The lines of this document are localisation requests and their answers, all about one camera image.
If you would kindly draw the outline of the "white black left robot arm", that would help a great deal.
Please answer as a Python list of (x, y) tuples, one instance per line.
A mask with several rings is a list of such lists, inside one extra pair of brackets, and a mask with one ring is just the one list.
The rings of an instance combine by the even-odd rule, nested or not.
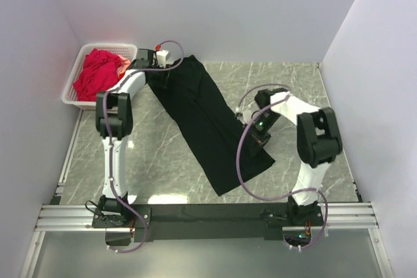
[(133, 130), (132, 97), (146, 85), (145, 70), (165, 70), (170, 52), (159, 44), (153, 50), (139, 49), (123, 77), (96, 98), (96, 130), (104, 148), (104, 187), (97, 212), (107, 212), (115, 227), (125, 226), (132, 215), (128, 209), (125, 153)]

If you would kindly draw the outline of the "black t shirt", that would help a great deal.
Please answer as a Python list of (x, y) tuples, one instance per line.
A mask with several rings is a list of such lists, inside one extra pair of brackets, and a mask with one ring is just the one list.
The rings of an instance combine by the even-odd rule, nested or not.
[(271, 168), (274, 159), (256, 152), (205, 67), (194, 56), (175, 62), (167, 89), (151, 88), (203, 168), (213, 190), (223, 195)]

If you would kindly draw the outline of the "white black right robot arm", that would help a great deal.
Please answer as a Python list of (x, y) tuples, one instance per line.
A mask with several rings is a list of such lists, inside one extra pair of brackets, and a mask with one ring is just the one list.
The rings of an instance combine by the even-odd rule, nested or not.
[(295, 194), (287, 198), (285, 218), (293, 225), (301, 225), (319, 213), (317, 191), (331, 163), (343, 150), (336, 114), (329, 107), (320, 108), (297, 98), (285, 88), (261, 89), (255, 102), (259, 110), (252, 114), (254, 123), (249, 134), (256, 152), (269, 142), (269, 130), (280, 117), (296, 126), (301, 164)]

